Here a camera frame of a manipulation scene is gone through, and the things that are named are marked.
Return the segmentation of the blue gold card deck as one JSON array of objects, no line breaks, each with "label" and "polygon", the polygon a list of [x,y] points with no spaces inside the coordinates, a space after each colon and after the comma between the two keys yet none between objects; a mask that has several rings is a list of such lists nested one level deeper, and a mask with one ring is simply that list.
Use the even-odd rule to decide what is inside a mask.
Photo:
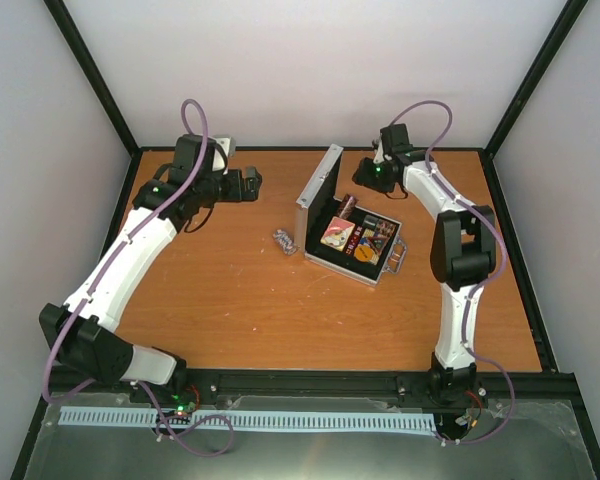
[{"label": "blue gold card deck", "polygon": [[362,262],[377,265],[388,242],[384,236],[367,236],[360,239],[354,251],[354,257]]}]

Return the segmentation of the aluminium poker case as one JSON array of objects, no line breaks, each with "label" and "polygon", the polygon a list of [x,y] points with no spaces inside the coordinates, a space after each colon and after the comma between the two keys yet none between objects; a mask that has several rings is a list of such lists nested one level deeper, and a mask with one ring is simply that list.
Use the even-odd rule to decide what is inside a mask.
[{"label": "aluminium poker case", "polygon": [[305,258],[333,272],[375,286],[398,274],[407,253],[402,224],[336,197],[343,148],[331,145],[296,200],[294,242]]}]

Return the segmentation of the small dark chip stack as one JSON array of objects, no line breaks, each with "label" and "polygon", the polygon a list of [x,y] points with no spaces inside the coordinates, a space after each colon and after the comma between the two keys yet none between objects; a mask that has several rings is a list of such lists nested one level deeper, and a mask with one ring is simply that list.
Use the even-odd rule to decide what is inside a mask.
[{"label": "small dark chip stack", "polygon": [[373,215],[366,215],[363,219],[363,226],[365,228],[374,229],[379,222],[379,219]]}]

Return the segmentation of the black red triangle button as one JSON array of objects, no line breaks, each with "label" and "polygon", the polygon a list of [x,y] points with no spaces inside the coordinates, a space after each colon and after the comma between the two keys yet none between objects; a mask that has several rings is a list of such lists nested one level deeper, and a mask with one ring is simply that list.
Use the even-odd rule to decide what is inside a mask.
[{"label": "black red triangle button", "polygon": [[372,232],[370,235],[365,237],[365,240],[367,244],[374,249],[375,254],[380,256],[390,239],[376,237],[374,232]]}]

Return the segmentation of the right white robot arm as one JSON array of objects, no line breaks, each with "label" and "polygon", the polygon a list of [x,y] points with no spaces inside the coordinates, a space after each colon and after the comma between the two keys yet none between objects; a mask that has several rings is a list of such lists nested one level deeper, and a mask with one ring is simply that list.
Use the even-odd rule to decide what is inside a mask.
[{"label": "right white robot arm", "polygon": [[502,238],[487,205],[465,198],[441,173],[430,153],[416,149],[404,124],[380,130],[374,157],[360,161],[353,181],[390,194],[395,187],[414,196],[435,221],[431,271],[442,294],[439,338],[428,373],[428,392],[449,405],[474,387],[476,318],[485,283],[496,269]]}]

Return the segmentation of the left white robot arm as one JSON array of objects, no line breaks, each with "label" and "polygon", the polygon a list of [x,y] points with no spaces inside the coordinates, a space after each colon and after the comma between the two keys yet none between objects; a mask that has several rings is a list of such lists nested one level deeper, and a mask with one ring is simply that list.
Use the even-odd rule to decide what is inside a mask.
[{"label": "left white robot arm", "polygon": [[161,165],[132,201],[120,233],[85,282],[60,305],[48,304],[39,322],[59,362],[106,385],[152,383],[166,402],[188,390],[185,361],[155,347],[120,338],[116,330],[126,305],[160,253],[190,231],[200,209],[218,202],[253,202],[262,183],[254,167],[232,169],[230,136],[204,139],[185,134],[172,161]]}]

